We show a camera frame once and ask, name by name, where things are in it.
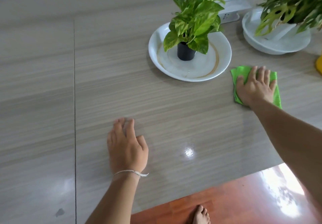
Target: cleaning cloth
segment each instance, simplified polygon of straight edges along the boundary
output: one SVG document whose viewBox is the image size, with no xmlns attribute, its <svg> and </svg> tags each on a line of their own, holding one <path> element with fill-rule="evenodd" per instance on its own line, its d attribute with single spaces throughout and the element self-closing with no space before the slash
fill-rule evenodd
<svg viewBox="0 0 322 224">
<path fill-rule="evenodd" d="M 232 75 L 232 80 L 234 82 L 234 97 L 235 97 L 235 102 L 240 103 L 242 105 L 243 102 L 240 100 L 240 98 L 238 97 L 237 93 L 236 93 L 236 81 L 237 81 L 237 77 L 240 75 L 244 76 L 244 84 L 247 82 L 248 79 L 248 74 L 250 73 L 252 67 L 250 66 L 239 66 L 236 67 L 234 69 L 232 69 L 231 75 Z M 270 81 L 277 79 L 277 72 L 271 72 L 271 77 L 270 77 Z M 282 108 L 282 104 L 281 104 L 281 98 L 280 98 L 280 91 L 279 91 L 279 87 L 278 85 L 276 85 L 276 89 L 274 92 L 274 100 L 273 100 L 273 104 L 276 105 L 279 108 Z"/>
</svg>

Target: foot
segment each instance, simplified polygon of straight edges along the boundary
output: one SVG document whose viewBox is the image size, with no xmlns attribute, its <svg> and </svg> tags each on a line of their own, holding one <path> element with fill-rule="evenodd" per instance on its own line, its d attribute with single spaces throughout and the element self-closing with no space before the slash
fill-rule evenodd
<svg viewBox="0 0 322 224">
<path fill-rule="evenodd" d="M 210 224 L 209 213 L 206 208 L 201 205 L 198 206 L 193 224 Z"/>
</svg>

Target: white bowl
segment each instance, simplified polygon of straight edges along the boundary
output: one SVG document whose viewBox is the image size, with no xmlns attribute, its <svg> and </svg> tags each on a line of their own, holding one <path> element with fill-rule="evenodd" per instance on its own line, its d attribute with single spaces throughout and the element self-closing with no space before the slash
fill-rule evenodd
<svg viewBox="0 0 322 224">
<path fill-rule="evenodd" d="M 223 33 L 208 34 L 206 55 L 196 52 L 192 60 L 183 61 L 177 57 L 177 46 L 167 52 L 163 50 L 163 40 L 169 31 L 169 23 L 166 23 L 155 30 L 149 41 L 151 60 L 166 75 L 182 81 L 200 82 L 218 76 L 228 67 L 231 47 Z"/>
<path fill-rule="evenodd" d="M 297 27 L 291 29 L 277 41 L 268 39 L 266 35 L 255 37 L 255 30 L 260 24 L 261 13 L 262 8 L 251 10 L 242 20 L 245 40 L 256 50 L 271 55 L 281 55 L 304 49 L 310 43 L 310 30 L 296 34 Z"/>
</svg>

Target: pothos plant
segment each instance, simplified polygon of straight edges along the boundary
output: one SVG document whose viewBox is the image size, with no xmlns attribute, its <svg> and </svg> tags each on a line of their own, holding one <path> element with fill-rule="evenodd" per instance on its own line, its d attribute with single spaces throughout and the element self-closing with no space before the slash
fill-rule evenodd
<svg viewBox="0 0 322 224">
<path fill-rule="evenodd" d="M 208 33 L 217 32 L 220 27 L 218 12 L 224 8 L 218 4 L 223 0 L 173 0 L 180 8 L 169 24 L 170 32 L 166 35 L 164 51 L 180 42 L 192 50 L 206 54 L 208 51 Z"/>
<path fill-rule="evenodd" d="M 297 33 L 322 28 L 322 0 L 263 0 L 261 22 L 255 35 L 266 35 L 282 23 L 298 24 Z"/>
</svg>

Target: right hand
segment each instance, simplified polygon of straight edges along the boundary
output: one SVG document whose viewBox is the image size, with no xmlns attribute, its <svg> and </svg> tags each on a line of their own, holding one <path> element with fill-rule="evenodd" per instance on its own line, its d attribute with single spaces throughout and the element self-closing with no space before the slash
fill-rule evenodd
<svg viewBox="0 0 322 224">
<path fill-rule="evenodd" d="M 236 82 L 236 92 L 241 101 L 247 105 L 252 106 L 256 100 L 266 100 L 273 102 L 274 91 L 277 81 L 273 80 L 270 83 L 271 71 L 264 67 L 258 70 L 258 77 L 256 79 L 257 66 L 254 66 L 248 75 L 247 83 L 244 84 L 244 77 L 239 76 Z"/>
<path fill-rule="evenodd" d="M 112 173 L 123 170 L 141 173 L 147 165 L 149 153 L 147 143 L 142 135 L 135 136 L 134 119 L 130 119 L 126 127 L 126 135 L 123 132 L 124 124 L 124 118 L 115 120 L 107 138 Z"/>
</svg>

